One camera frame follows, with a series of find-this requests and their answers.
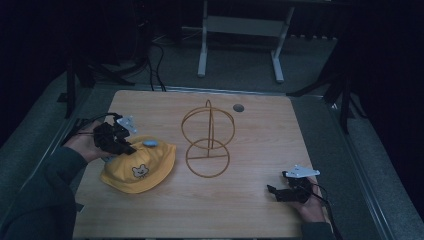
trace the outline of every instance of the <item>sleeve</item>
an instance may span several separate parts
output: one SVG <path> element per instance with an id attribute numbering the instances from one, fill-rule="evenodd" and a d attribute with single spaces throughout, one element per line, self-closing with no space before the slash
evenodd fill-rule
<path id="1" fill-rule="evenodd" d="M 86 165 L 76 151 L 58 148 L 18 193 L 0 239 L 72 239 L 76 208 L 69 184 Z"/>
<path id="2" fill-rule="evenodd" d="M 326 222 L 305 223 L 302 225 L 302 240 L 335 240 L 331 225 Z"/>

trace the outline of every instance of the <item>bear face print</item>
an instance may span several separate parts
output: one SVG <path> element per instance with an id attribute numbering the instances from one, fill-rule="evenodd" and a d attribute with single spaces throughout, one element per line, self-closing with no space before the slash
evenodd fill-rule
<path id="1" fill-rule="evenodd" d="M 134 172 L 134 177 L 144 178 L 149 172 L 149 169 L 146 167 L 146 165 L 141 164 L 139 168 L 133 167 L 133 172 Z"/>

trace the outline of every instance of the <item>table top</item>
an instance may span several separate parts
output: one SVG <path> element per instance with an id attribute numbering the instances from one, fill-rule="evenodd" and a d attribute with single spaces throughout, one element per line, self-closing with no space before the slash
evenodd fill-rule
<path id="1" fill-rule="evenodd" d="M 213 178 L 200 177 L 186 164 L 190 142 L 181 130 L 184 116 L 205 107 L 234 118 L 234 138 L 226 145 L 230 163 Z M 241 104 L 244 111 L 233 107 Z M 90 163 L 76 201 L 74 237 L 276 238 L 300 236 L 294 209 L 277 202 L 266 185 L 287 188 L 283 170 L 295 164 L 312 168 L 291 101 L 284 96 L 118 91 L 109 112 L 133 116 L 137 135 L 151 135 L 177 146 L 171 173 L 153 189 L 120 192 L 99 176 L 104 162 Z M 215 139 L 231 138 L 231 123 L 214 113 Z M 205 137 L 207 114 L 187 121 L 189 138 Z"/>

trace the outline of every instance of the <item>bucket hat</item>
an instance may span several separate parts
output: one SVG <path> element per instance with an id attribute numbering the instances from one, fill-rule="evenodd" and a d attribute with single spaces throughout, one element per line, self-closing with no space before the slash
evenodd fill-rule
<path id="1" fill-rule="evenodd" d="M 152 136 L 128 139 L 137 151 L 105 163 L 100 179 L 125 193 L 141 193 L 162 182 L 175 162 L 176 146 Z"/>

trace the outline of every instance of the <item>human hand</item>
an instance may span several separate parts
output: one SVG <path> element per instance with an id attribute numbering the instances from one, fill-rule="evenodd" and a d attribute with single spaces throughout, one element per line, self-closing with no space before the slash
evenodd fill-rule
<path id="1" fill-rule="evenodd" d="M 312 191 L 318 194 L 318 186 L 313 184 Z M 321 200 L 314 195 L 311 195 L 304 204 L 300 202 L 287 202 L 287 204 L 295 208 L 305 222 L 325 222 Z"/>
<path id="2" fill-rule="evenodd" d="M 81 154 L 87 163 L 97 158 L 111 156 L 111 153 L 101 150 L 94 144 L 93 130 L 100 124 L 100 122 L 94 121 L 89 127 L 80 130 L 76 135 L 72 136 L 63 146 Z"/>

